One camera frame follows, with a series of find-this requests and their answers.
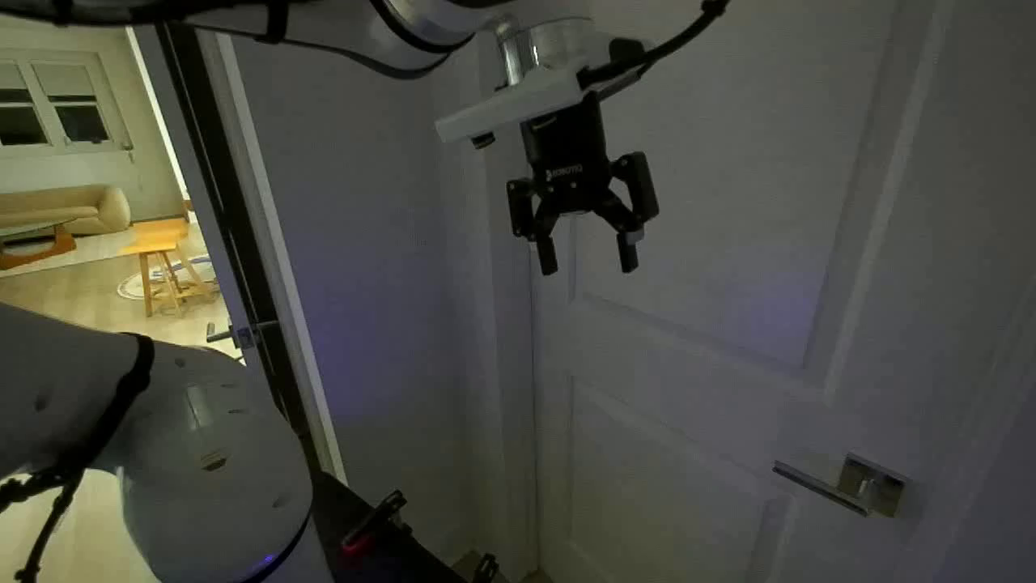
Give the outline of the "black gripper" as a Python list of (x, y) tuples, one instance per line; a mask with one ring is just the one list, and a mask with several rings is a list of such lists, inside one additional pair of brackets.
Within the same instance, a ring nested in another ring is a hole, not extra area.
[(637, 238), (662, 204), (645, 153), (608, 162), (598, 98), (529, 121), (523, 138), (530, 182), (506, 184), (510, 216), (512, 232), (536, 243), (541, 271), (556, 271), (550, 232), (574, 210), (598, 214), (615, 229), (620, 267), (636, 271)]

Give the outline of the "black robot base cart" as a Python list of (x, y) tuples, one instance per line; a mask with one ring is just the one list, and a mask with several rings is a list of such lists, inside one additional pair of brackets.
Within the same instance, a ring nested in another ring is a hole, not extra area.
[(330, 473), (315, 477), (315, 524), (335, 583), (465, 583), (403, 521), (404, 494), (367, 501)]

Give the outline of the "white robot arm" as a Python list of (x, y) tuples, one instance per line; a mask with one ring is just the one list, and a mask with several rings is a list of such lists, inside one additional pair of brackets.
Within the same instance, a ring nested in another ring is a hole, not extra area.
[[(512, 0), (0, 0), (53, 27), (187, 27), (339, 50), (422, 76), (490, 31), (516, 76), (438, 124), (476, 138), (606, 98), (657, 48), (594, 15)], [(64, 511), (91, 469), (120, 479), (124, 524), (161, 583), (335, 583), (301, 436), (245, 366), (204, 346), (0, 306), (0, 473), (9, 505)]]

